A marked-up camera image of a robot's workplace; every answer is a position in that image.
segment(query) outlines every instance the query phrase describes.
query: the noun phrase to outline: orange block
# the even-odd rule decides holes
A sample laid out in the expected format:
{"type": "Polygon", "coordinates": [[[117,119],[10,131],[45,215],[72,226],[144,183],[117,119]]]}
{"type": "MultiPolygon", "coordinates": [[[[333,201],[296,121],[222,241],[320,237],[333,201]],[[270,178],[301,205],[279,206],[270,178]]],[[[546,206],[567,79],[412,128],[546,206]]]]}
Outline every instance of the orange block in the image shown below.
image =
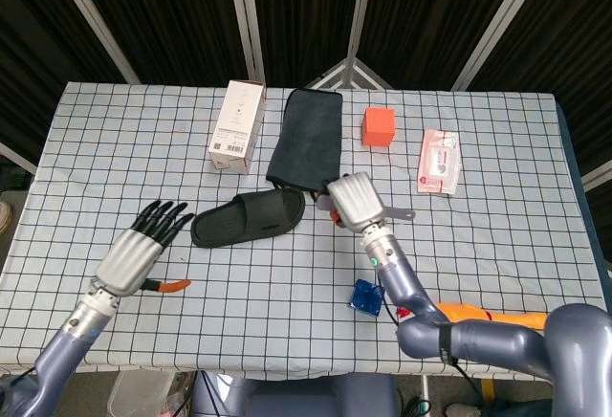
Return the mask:
{"type": "Polygon", "coordinates": [[[388,108],[367,108],[361,123],[361,142],[389,146],[395,137],[395,114],[388,108]]]}

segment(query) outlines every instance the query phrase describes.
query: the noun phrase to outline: black slipper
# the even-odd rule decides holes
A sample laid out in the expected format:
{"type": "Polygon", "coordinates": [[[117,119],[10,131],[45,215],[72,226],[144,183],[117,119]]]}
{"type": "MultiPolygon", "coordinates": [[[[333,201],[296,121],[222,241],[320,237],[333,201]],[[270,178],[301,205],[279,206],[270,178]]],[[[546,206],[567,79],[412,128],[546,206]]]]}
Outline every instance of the black slipper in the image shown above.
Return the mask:
{"type": "Polygon", "coordinates": [[[292,187],[238,194],[221,207],[198,214],[191,240],[200,248],[217,248],[280,235],[302,219],[304,194],[292,187]]]}

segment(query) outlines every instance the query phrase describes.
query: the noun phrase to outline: grid tablecloth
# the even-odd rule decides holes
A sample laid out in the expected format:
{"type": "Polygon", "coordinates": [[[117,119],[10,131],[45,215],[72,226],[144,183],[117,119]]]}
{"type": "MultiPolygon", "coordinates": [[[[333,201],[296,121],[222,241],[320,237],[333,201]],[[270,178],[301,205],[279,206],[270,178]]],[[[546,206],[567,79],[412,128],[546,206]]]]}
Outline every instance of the grid tablecloth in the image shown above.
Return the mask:
{"type": "MultiPolygon", "coordinates": [[[[271,188],[265,173],[288,89],[267,91],[250,175],[219,173],[208,139],[225,89],[69,83],[0,282],[0,364],[23,369],[75,307],[98,262],[151,200],[217,207],[271,188]]],[[[604,307],[550,95],[341,91],[341,172],[365,171],[431,297],[497,311],[604,307]],[[391,107],[389,148],[361,144],[368,105],[391,107]],[[458,131],[463,171],[453,197],[417,194],[424,128],[458,131]]],[[[192,280],[175,295],[120,303],[86,368],[204,368],[278,379],[347,371],[449,373],[410,359],[382,311],[347,305],[356,279],[375,280],[359,239],[307,199],[303,220],[273,239],[214,250],[182,231],[151,277],[192,280]]],[[[469,364],[472,374],[511,377],[469,364]]]]}

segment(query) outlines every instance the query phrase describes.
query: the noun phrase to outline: black towel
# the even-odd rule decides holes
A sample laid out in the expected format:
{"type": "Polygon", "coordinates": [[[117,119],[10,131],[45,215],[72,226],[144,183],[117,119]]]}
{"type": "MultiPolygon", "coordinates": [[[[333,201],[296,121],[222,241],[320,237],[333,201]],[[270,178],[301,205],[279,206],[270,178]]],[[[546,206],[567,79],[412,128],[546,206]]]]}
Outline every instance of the black towel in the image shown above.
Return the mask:
{"type": "Polygon", "coordinates": [[[266,179],[275,186],[323,191],[339,177],[341,126],[341,94],[293,90],[266,179]]]}

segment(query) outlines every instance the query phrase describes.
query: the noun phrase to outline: robotic arm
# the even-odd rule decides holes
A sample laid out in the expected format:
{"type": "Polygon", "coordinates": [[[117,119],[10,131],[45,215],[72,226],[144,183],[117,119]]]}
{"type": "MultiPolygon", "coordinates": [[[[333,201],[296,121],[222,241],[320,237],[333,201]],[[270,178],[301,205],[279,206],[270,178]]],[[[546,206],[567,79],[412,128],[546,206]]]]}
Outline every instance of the robotic arm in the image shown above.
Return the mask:
{"type": "Polygon", "coordinates": [[[170,212],[168,202],[153,202],[124,231],[98,266],[90,290],[68,316],[35,363],[36,378],[0,383],[0,414],[48,416],[80,362],[117,312],[120,297],[135,294],[157,258],[193,214],[176,220],[187,204],[170,212]]]}
{"type": "Polygon", "coordinates": [[[556,309],[544,336],[519,325],[467,319],[450,323],[426,294],[393,235],[384,206],[365,173],[328,189],[342,223],[362,234],[362,245],[398,307],[414,317],[400,323],[400,348],[412,358],[439,356],[531,374],[555,385],[554,415],[612,416],[612,318],[586,304],[556,309]]]}

